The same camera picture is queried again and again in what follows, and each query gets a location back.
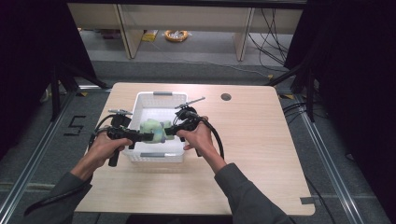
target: person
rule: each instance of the person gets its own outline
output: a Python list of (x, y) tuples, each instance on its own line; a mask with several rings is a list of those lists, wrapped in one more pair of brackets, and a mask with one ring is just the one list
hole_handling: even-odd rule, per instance
[[(228, 198), (233, 223), (292, 223), (290, 218), (272, 203), (243, 173), (236, 164), (227, 163), (213, 146), (210, 130), (200, 122), (194, 131), (180, 130), (188, 144), (185, 150), (195, 148), (204, 157), (215, 174), (215, 180)], [(99, 133), (90, 150), (77, 165), (66, 173), (49, 197), (31, 205), (21, 223), (72, 223), (79, 202), (88, 193), (94, 171), (111, 158), (114, 150), (123, 150), (132, 144), (126, 138), (111, 140), (106, 133)]]

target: white box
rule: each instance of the white box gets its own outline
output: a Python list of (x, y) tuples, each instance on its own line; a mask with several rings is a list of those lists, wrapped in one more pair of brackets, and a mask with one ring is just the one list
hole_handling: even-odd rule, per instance
[[(179, 110), (175, 107), (186, 102), (187, 94), (184, 92), (141, 91), (134, 102), (132, 121), (128, 128), (139, 130), (140, 124), (148, 119), (173, 122)], [(183, 162), (184, 146), (184, 142), (175, 136), (174, 140), (166, 140), (165, 143), (136, 142), (134, 149), (126, 147), (122, 152), (132, 162)]]

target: sleeve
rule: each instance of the sleeve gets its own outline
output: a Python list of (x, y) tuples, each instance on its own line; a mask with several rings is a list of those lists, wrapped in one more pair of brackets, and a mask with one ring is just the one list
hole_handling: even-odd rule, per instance
[(228, 198), (234, 224), (291, 223), (290, 218), (265, 197), (234, 163), (218, 171), (215, 179)]
[(66, 173), (48, 197), (26, 209), (21, 224), (72, 223), (76, 207), (92, 187), (91, 179), (82, 181)]

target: basket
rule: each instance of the basket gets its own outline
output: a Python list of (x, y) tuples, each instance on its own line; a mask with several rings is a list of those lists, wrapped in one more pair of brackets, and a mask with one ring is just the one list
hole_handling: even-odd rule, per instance
[[(128, 128), (139, 130), (140, 124), (148, 119), (173, 122), (178, 111), (175, 107), (186, 102), (187, 94), (184, 92), (141, 91), (134, 102), (132, 121)], [(184, 145), (175, 136), (175, 139), (164, 143), (136, 142), (134, 149), (126, 147), (122, 152), (131, 162), (183, 162)]]

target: wooden table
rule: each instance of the wooden table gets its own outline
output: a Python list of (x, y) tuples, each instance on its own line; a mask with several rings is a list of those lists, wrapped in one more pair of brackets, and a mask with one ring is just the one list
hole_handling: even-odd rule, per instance
[[(189, 100), (206, 97), (193, 107), (206, 115), (224, 146), (225, 160), (242, 172), (288, 215), (310, 216), (313, 204), (276, 91), (263, 86), (117, 83), (108, 109), (133, 110), (140, 91), (184, 91)], [(221, 99), (223, 93), (231, 100)], [(231, 214), (227, 198), (214, 174), (194, 150), (182, 163), (132, 163), (120, 154), (117, 167), (98, 169), (93, 187), (78, 206), (79, 212), (140, 214)]]

